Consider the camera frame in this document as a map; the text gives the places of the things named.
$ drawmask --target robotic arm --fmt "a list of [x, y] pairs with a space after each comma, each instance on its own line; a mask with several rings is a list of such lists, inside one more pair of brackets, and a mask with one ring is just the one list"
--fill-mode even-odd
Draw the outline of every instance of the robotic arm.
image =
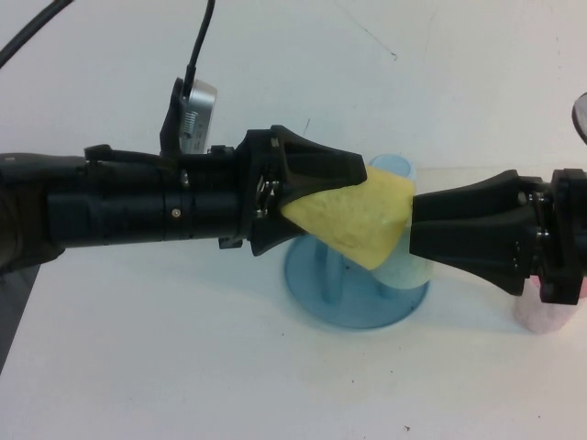
[[[0, 52], [0, 67], [71, 2], [53, 2], [23, 29]], [[65, 248], [148, 241], [216, 237], [221, 248], [236, 248], [246, 239], [259, 255], [304, 233], [281, 216], [282, 206], [365, 181], [361, 156], [282, 126], [250, 130], [237, 148], [197, 154], [216, 96], [195, 79], [213, 8], [210, 0], [185, 79], [173, 87], [159, 156], [106, 145], [87, 148], [84, 157], [0, 155], [0, 274], [55, 259]], [[583, 96], [573, 110], [584, 140], [586, 102]], [[587, 273], [587, 177], [557, 170], [547, 183], [510, 170], [419, 195], [410, 250], [513, 295], [538, 275], [544, 302], [577, 303]]]

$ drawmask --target blue stand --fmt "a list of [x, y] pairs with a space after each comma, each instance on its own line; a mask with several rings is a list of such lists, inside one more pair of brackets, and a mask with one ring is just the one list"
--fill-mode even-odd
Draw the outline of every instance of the blue stand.
[[[414, 179], [406, 159], [384, 155], [371, 165]], [[367, 329], [391, 325], [411, 314], [424, 300], [428, 284], [393, 289], [314, 236], [301, 236], [285, 260], [285, 280], [293, 297], [315, 316], [341, 327]]]

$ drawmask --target white wall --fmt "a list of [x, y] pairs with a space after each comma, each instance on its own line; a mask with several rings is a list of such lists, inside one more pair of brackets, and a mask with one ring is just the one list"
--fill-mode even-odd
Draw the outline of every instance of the white wall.
[[[47, 0], [0, 0], [6, 42]], [[205, 0], [78, 0], [0, 71], [0, 150], [156, 152]], [[210, 140], [283, 124], [424, 167], [587, 167], [579, 0], [218, 0], [199, 63]]]

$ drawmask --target black cylinder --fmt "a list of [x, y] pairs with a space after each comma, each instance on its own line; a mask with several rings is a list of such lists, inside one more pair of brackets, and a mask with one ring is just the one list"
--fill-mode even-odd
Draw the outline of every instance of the black cylinder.
[[89, 163], [75, 181], [60, 181], [48, 191], [50, 239], [78, 248], [232, 237], [238, 194], [231, 185], [215, 184], [215, 176], [198, 170], [190, 183], [179, 172], [147, 164]]

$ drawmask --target screw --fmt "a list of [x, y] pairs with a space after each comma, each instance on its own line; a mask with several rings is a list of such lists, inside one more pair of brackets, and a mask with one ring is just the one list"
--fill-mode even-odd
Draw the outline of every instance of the screw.
[[180, 181], [181, 181], [184, 188], [190, 187], [190, 177], [187, 175], [186, 170], [182, 170], [182, 173], [180, 175]]

